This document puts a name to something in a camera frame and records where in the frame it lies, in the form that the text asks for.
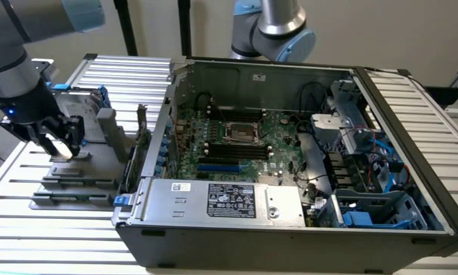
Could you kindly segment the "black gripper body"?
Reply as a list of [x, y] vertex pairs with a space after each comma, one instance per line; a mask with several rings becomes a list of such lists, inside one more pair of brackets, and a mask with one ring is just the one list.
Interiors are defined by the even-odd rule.
[[0, 110], [8, 118], [0, 126], [21, 141], [37, 143], [45, 134], [65, 138], [64, 114], [44, 81], [20, 96], [0, 97]]

